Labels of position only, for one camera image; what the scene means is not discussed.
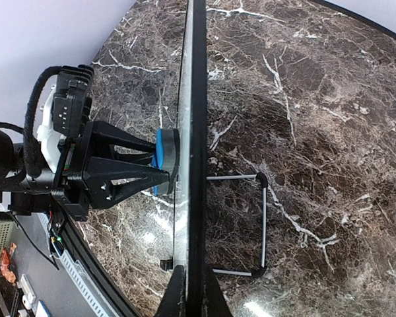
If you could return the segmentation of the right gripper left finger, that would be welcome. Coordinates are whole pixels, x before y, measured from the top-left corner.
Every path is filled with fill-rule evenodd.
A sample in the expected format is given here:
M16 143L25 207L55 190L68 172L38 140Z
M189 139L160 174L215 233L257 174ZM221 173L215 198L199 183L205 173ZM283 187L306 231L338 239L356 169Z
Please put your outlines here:
M169 280L155 317L185 317L185 268L177 265Z

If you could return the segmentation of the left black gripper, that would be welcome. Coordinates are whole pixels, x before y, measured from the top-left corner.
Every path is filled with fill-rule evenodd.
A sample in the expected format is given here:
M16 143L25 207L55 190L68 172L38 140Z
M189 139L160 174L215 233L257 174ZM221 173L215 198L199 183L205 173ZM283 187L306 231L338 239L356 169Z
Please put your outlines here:
M140 154L122 154L115 146ZM168 172L147 166L154 143L107 122L88 122L82 135L60 142L59 149L51 195L74 221L87 220L90 203L94 209L108 209L169 180Z

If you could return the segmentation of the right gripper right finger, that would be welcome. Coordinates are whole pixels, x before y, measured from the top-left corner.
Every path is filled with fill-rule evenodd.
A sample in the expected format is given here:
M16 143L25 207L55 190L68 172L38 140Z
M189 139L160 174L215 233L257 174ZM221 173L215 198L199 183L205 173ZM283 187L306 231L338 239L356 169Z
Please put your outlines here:
M206 267L203 278L203 316L228 317L230 309L224 299L213 270Z

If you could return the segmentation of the blue whiteboard eraser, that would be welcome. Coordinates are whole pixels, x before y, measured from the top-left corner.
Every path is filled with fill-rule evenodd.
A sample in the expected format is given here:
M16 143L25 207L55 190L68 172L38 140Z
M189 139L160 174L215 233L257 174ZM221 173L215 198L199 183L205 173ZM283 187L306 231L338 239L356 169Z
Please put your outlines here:
M169 173L169 180L153 187L154 195L173 192L180 163L180 134L178 129L159 129L151 166Z

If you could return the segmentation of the white whiteboard black frame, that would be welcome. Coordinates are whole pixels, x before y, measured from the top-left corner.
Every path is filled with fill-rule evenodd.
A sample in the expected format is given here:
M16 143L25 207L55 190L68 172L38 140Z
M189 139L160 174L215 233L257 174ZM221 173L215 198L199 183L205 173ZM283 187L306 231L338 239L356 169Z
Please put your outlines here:
M180 168L174 206L174 264L183 275L183 316L204 315L207 29L204 1L188 1L178 95Z

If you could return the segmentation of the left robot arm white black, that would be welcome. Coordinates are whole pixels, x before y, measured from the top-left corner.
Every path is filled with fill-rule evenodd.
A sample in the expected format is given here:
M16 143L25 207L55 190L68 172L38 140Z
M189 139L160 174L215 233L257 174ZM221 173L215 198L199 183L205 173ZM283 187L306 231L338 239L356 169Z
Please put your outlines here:
M0 130L0 194L10 192L17 214L62 212L85 221L89 209L108 209L148 189L172 191L177 172L175 130L158 130L155 143L106 122L87 123L84 133L57 142L57 167L36 155L36 176L28 173L26 145Z

